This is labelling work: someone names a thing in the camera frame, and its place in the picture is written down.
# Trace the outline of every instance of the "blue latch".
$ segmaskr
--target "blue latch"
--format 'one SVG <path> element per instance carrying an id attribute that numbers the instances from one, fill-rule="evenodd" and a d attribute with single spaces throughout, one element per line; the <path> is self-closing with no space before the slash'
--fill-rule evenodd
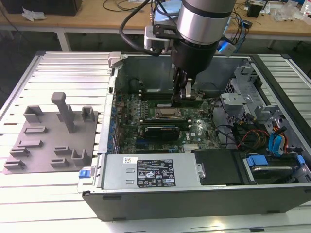
<path id="1" fill-rule="evenodd" d="M 79 171 L 79 178 L 85 179 L 85 178 L 91 178 L 91 170 L 90 169 L 82 169 Z"/>
<path id="2" fill-rule="evenodd" d="M 269 151 L 276 155 L 277 158 L 281 157 L 278 152 L 278 149 L 281 145 L 282 137 L 275 133 L 272 133 L 269 138 Z"/>
<path id="3" fill-rule="evenodd" d="M 249 166 L 267 166 L 268 161 L 264 155 L 251 155 L 246 158 Z"/>
<path id="4" fill-rule="evenodd" d="M 306 161 L 305 161 L 305 159 L 302 157 L 302 155 L 298 155 L 298 156 L 297 156 L 297 160 L 298 160 L 298 162 L 300 163 L 300 165 L 306 163 Z"/>

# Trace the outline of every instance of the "open computer chassis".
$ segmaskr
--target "open computer chassis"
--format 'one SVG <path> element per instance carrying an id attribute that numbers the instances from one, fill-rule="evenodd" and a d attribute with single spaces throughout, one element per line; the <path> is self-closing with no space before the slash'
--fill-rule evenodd
<path id="1" fill-rule="evenodd" d="M 259 56 L 215 56 L 179 108 L 169 56 L 112 53 L 109 65 L 83 192 L 99 219 L 280 213 L 311 200 L 310 126 Z"/>

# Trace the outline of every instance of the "power supply label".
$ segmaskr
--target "power supply label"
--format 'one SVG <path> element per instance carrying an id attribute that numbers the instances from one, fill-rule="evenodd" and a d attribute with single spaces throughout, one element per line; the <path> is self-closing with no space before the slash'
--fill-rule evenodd
<path id="1" fill-rule="evenodd" d="M 173 160 L 137 160 L 137 186 L 139 188 L 176 186 Z"/>

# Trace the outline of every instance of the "workbench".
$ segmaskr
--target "workbench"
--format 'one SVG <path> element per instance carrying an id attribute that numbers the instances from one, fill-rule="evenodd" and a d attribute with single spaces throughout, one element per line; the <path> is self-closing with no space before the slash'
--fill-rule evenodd
<path id="1" fill-rule="evenodd" d="M 55 91 L 66 93 L 66 103 L 71 104 L 73 111 L 92 106 L 99 112 L 93 150 L 93 157 L 97 156 L 108 88 L 108 54 L 38 54 L 0 110 L 0 229 L 33 233 L 55 229 L 61 229 L 61 232 L 100 230 L 105 233 L 250 232 L 252 228 L 264 228 L 265 232 L 274 233 L 310 232 L 311 202 L 282 214 L 101 222 L 78 193 L 78 172 L 1 173 L 25 122 L 23 113 L 26 107 L 39 105 L 43 112 L 57 111 L 57 106 L 51 102 L 51 94 Z M 296 108 L 305 113 L 304 118 L 308 121 L 311 116 L 311 84 L 307 76 L 290 59 L 280 55 L 260 57 Z M 269 89 L 263 88 L 263 91 L 273 103 Z"/>
<path id="2" fill-rule="evenodd" d="M 293 22 L 274 22 L 270 15 L 260 14 L 258 18 L 246 16 L 243 6 L 244 0 L 238 0 L 237 12 L 241 17 L 253 22 L 247 38 L 268 40 L 311 40 L 311 26 L 301 20 Z M 111 12 L 102 7 L 103 0 L 83 0 L 80 11 L 74 17 L 46 15 L 45 20 L 31 22 L 22 15 L 7 14 L 9 20 L 20 31 L 54 32 L 57 34 L 63 51 L 71 51 L 67 33 L 115 33 L 119 34 L 119 27 L 129 12 Z M 107 8 L 116 9 L 113 1 L 107 2 Z M 123 3 L 124 7 L 137 6 L 136 3 Z M 145 26 L 150 25 L 150 7 L 146 6 L 143 12 L 137 13 L 126 25 L 127 34 L 144 34 Z M 0 15 L 0 30 L 14 31 L 4 16 Z M 237 31 L 237 26 L 231 23 L 227 37 Z"/>

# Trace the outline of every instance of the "gray plastic base plate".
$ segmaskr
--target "gray plastic base plate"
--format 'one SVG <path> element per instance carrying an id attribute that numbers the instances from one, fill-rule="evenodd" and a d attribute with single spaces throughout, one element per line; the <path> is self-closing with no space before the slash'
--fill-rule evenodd
<path id="1" fill-rule="evenodd" d="M 81 112 L 73 113 L 74 133 L 68 132 L 65 123 L 59 120 L 58 112 L 38 115 L 40 123 L 30 125 L 26 121 L 12 148 L 14 157 L 10 155 L 5 164 L 9 169 L 4 168 L 3 173 L 79 171 L 90 166 L 98 112 L 94 111 L 94 121 L 85 122 Z"/>

